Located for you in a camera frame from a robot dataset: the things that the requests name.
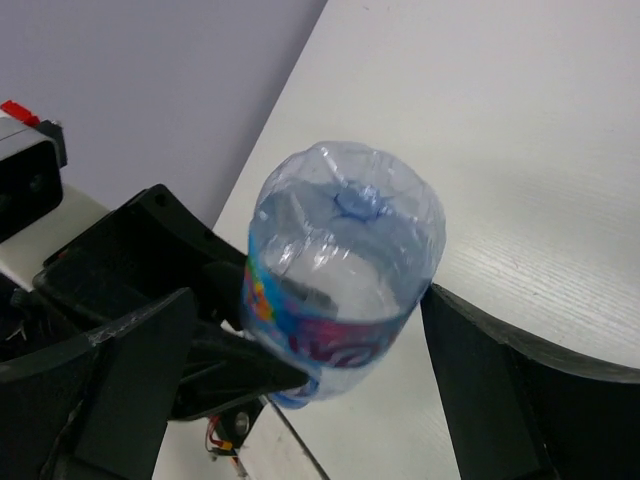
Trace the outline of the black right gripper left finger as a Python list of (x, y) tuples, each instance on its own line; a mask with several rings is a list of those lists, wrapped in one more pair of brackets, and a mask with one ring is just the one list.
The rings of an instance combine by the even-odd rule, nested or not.
[(194, 326), (181, 289), (2, 363), (2, 478), (151, 478)]

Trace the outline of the blue cap water bottle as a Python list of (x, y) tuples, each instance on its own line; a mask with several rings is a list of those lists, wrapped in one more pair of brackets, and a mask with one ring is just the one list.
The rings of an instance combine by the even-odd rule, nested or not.
[(348, 141), (292, 154), (266, 179), (248, 231), (245, 331), (305, 383), (276, 403), (342, 395), (386, 355), (444, 253), (436, 192), (394, 155)]

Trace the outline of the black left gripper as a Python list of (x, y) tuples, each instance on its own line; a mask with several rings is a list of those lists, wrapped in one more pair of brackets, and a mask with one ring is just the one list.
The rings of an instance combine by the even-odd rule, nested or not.
[[(33, 285), (88, 324), (120, 316), (128, 300), (146, 303), (189, 288), (200, 319), (238, 330), (245, 262), (245, 254), (157, 184), (55, 250)], [(169, 418), (215, 416), (307, 381), (307, 373), (256, 342), (198, 327)]]

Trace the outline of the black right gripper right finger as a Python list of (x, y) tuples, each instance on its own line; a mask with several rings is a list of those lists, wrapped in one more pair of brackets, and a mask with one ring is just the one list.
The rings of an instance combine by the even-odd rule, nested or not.
[(439, 285), (422, 318), (462, 478), (638, 478), (638, 369), (554, 344)]

